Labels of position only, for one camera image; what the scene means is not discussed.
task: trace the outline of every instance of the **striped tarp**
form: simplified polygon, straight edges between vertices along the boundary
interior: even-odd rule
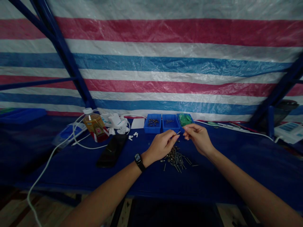
[[[300,1],[48,3],[96,105],[119,114],[248,121],[303,50]],[[0,4],[0,82],[68,77],[51,42]],[[303,104],[303,86],[286,98]],[[84,103],[64,82],[2,91],[6,107],[78,115]],[[285,121],[303,121],[303,108]]]

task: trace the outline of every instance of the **blue tray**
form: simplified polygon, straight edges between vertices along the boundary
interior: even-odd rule
[[[166,124],[167,120],[173,120],[173,122]],[[163,128],[163,132],[171,129],[174,130],[176,133],[178,133],[180,131],[181,126],[177,120],[177,116],[175,114],[163,114],[162,128]]]
[[[38,108],[16,108],[13,111],[0,114],[0,123],[24,124],[46,115],[45,109]]]
[[[156,123],[156,125],[148,126],[148,122],[150,119],[157,119],[159,123]],[[144,131],[145,133],[149,134],[159,134],[161,133],[161,114],[148,114],[145,124],[144,124]]]
[[[189,113],[185,113],[186,115],[189,115],[190,116],[190,118],[192,119],[192,122],[194,123],[194,121],[193,121],[193,118],[192,118],[192,116],[189,114]],[[180,131],[181,131],[181,133],[183,134],[184,132],[185,132],[185,130],[182,128],[182,126],[181,126],[181,123],[180,123],[180,120],[179,120],[179,113],[177,114],[177,120],[178,120],[178,123],[179,123],[179,125],[180,125]]]

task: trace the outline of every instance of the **black phone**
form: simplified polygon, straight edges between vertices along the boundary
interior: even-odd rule
[[[100,158],[97,161],[98,168],[111,168],[114,167],[124,144],[128,136],[124,135],[114,135],[110,140],[109,144],[106,146],[105,150],[102,152]]]

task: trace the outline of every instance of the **bottle label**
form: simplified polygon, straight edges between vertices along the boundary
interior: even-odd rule
[[[84,122],[95,142],[100,143],[109,137],[109,133],[101,119]]]

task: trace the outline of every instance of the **wristwatch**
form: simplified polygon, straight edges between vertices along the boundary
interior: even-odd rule
[[[135,155],[135,162],[137,163],[138,167],[140,168],[140,170],[143,172],[144,170],[146,170],[145,166],[143,165],[142,159],[141,159],[141,155],[136,154]]]

